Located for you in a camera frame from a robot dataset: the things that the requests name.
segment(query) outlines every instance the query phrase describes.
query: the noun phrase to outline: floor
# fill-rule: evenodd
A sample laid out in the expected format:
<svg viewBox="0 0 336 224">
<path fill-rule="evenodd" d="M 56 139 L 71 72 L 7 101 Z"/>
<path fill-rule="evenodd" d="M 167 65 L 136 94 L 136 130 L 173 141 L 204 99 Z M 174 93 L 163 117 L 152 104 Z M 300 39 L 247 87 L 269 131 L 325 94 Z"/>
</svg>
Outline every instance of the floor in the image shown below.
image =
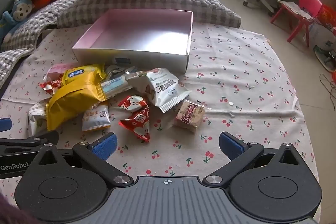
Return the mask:
<svg viewBox="0 0 336 224">
<path fill-rule="evenodd" d="M 241 16 L 243 29 L 261 33 L 271 40 L 272 48 L 285 66 L 297 91 L 315 153 L 323 192 L 320 223 L 336 223 L 336 111 L 319 80 L 321 73 L 330 80 L 330 74 L 306 48 L 302 36 L 297 36 L 292 43 L 286 41 L 289 27 L 284 17 L 276 21 L 279 28 L 269 22 L 267 10 L 257 5 L 245 7 L 243 0 L 219 1 Z"/>
</svg>

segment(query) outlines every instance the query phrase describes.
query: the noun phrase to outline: blue monkey plush toy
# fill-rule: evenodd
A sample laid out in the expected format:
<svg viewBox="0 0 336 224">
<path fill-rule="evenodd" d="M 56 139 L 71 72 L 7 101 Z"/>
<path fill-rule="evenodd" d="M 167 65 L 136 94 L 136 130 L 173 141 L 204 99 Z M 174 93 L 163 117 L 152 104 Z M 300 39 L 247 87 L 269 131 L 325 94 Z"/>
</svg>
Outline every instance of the blue monkey plush toy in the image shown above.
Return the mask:
<svg viewBox="0 0 336 224">
<path fill-rule="evenodd" d="M 0 45 L 8 42 L 13 33 L 27 21 L 33 7 L 31 0 L 14 0 L 12 12 L 5 11 L 0 20 Z"/>
</svg>

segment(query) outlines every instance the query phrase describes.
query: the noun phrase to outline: round black disc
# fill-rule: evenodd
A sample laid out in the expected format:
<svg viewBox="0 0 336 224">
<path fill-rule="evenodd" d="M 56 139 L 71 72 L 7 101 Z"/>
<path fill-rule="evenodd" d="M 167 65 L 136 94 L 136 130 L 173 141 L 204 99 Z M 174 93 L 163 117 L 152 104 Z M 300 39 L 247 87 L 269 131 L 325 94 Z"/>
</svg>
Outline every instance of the round black disc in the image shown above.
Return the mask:
<svg viewBox="0 0 336 224">
<path fill-rule="evenodd" d="M 307 217 L 318 207 L 321 192 L 315 178 L 303 176 L 296 166 L 242 172 L 232 180 L 229 195 L 242 211 L 263 221 L 288 222 Z"/>
<path fill-rule="evenodd" d="M 90 214 L 105 200 L 107 187 L 97 174 L 75 167 L 60 173 L 49 166 L 48 172 L 37 172 L 18 185 L 19 208 L 45 222 L 66 223 Z"/>
</svg>

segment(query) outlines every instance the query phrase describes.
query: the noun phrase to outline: red snack package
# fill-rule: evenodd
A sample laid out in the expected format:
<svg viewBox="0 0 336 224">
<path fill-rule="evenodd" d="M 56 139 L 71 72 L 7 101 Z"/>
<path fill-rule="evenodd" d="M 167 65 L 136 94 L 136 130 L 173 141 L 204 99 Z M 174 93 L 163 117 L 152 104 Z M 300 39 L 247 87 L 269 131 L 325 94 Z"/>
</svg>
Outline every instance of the red snack package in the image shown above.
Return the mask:
<svg viewBox="0 0 336 224">
<path fill-rule="evenodd" d="M 128 119 L 120 120 L 119 124 L 149 142 L 149 107 L 146 101 L 140 96 L 127 96 L 118 106 L 133 112 Z"/>
<path fill-rule="evenodd" d="M 62 78 L 39 84 L 39 86 L 43 88 L 50 95 L 54 95 L 57 92 L 57 90 L 62 87 Z"/>
</svg>

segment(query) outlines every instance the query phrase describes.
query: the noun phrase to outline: blue gripper pad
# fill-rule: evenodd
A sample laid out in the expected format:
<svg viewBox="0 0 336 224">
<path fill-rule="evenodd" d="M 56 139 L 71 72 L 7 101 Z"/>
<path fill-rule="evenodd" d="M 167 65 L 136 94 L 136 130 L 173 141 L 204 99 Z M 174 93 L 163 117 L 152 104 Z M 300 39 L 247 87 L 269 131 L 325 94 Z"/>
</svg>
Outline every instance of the blue gripper pad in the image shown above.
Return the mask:
<svg viewBox="0 0 336 224">
<path fill-rule="evenodd" d="M 243 145 L 242 141 L 227 132 L 222 132 L 219 136 L 219 148 L 230 160 L 237 158 L 245 151 Z"/>
<path fill-rule="evenodd" d="M 10 118 L 0 119 L 0 132 L 7 131 L 12 128 L 12 120 Z"/>
<path fill-rule="evenodd" d="M 108 133 L 103 140 L 99 139 L 97 142 L 92 143 L 89 149 L 102 160 L 107 160 L 117 149 L 117 144 L 117 136 L 114 133 Z"/>
</svg>

